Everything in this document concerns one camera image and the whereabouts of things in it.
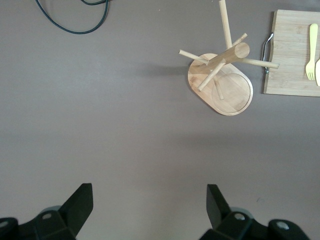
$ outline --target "wooden cutting board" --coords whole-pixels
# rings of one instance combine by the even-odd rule
[[[274,13],[270,61],[279,63],[265,75],[264,93],[320,97],[320,86],[308,80],[305,67],[310,57],[309,27],[318,24],[320,12],[278,10]],[[315,60],[320,58],[320,31]]]

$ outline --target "yellow fork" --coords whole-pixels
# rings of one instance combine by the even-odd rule
[[[310,25],[309,30],[310,35],[310,60],[305,66],[306,76],[309,80],[315,80],[315,56],[316,56],[316,45],[317,45],[317,36],[318,36],[318,24],[313,23]]]

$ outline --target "black cable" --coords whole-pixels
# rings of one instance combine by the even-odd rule
[[[103,4],[104,2],[106,2],[106,0],[101,0],[101,1],[97,1],[97,2],[86,2],[85,0],[80,0],[81,2],[87,4],[87,5],[99,5],[99,4]]]
[[[99,4],[103,4],[105,3],[105,9],[104,9],[104,13],[103,16],[100,20],[100,22],[92,29],[88,30],[88,31],[71,31],[69,29],[64,28],[63,26],[59,25],[58,23],[56,23],[55,21],[53,21],[53,19],[46,13],[46,11],[42,8],[41,4],[39,3],[38,0],[35,0],[35,2],[38,4],[39,8],[41,9],[41,11],[43,12],[43,14],[49,19],[49,21],[51,23],[53,23],[54,25],[56,25],[58,28],[71,33],[71,34],[89,34],[92,33],[93,31],[97,30],[105,21],[106,17],[107,17],[107,12],[108,12],[108,5],[109,2],[108,0],[101,0],[101,1],[97,1],[97,2],[86,2],[84,0],[81,0],[81,2],[85,3],[86,5],[90,5],[90,6],[94,6],[94,5],[99,5]]]

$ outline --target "wooden dowel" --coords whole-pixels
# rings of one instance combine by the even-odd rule
[[[242,58],[237,60],[237,62],[244,63],[244,64],[251,64],[251,65],[260,66],[260,67],[272,68],[272,69],[278,69],[280,66],[279,63],[273,63],[269,61],[261,61],[261,60],[255,60],[255,59],[249,59],[249,58]]]
[[[202,57],[200,57],[200,56],[194,55],[194,54],[192,54],[192,53],[190,53],[190,52],[183,51],[183,50],[181,50],[181,49],[180,49],[180,51],[179,51],[179,54],[180,54],[180,55],[183,55],[183,56],[185,56],[185,57],[187,57],[187,58],[190,58],[190,59],[193,59],[193,60],[197,60],[197,61],[199,61],[199,62],[201,62],[201,63],[203,63],[203,64],[208,64],[208,63],[209,63],[209,60],[204,59],[204,58],[202,58]]]
[[[219,80],[214,80],[214,84],[215,84],[215,87],[216,87],[216,91],[218,93],[218,96],[219,96],[219,99],[220,100],[223,100],[225,99],[224,98],[224,95],[222,94],[222,90],[221,90],[221,87],[220,87],[220,83],[219,83]]]
[[[208,76],[200,83],[197,87],[198,90],[201,92],[204,87],[210,82],[210,80],[222,69],[222,67],[226,64],[226,61],[222,59],[222,61],[216,66],[216,68],[208,74]]]
[[[217,65],[222,61],[225,60],[225,64],[230,64],[239,59],[244,59],[248,56],[250,52],[250,47],[245,42],[240,42],[237,45],[229,48],[228,50],[224,51],[223,53],[215,56],[214,58],[209,60],[207,65],[202,64],[196,68],[196,71],[199,74],[209,74],[211,70],[217,67]]]
[[[248,35],[246,33],[242,34],[241,37],[239,37],[234,43],[232,43],[232,46],[235,46],[235,45],[241,43],[246,37],[248,37]]]
[[[223,25],[226,49],[229,49],[232,47],[232,40],[231,40],[231,33],[230,33],[230,26],[229,26],[229,20],[228,20],[226,0],[220,0],[219,6],[220,6],[220,13],[221,13],[221,18],[222,18],[222,25]]]

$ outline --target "screw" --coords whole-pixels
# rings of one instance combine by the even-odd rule
[[[4,228],[5,226],[7,226],[9,224],[8,221],[4,221],[0,223],[0,228]]]
[[[52,217],[51,213],[47,213],[47,214],[45,214],[45,215],[42,216],[42,219],[43,219],[43,220],[46,220],[46,219],[49,219],[49,218],[51,218],[51,217]]]
[[[277,225],[278,228],[280,228],[280,229],[289,230],[288,224],[286,224],[286,223],[283,222],[283,221],[278,221],[278,222],[276,223],[276,225]]]
[[[245,216],[243,216],[241,213],[236,213],[236,214],[234,215],[234,217],[235,217],[237,220],[241,220],[241,221],[246,220]]]

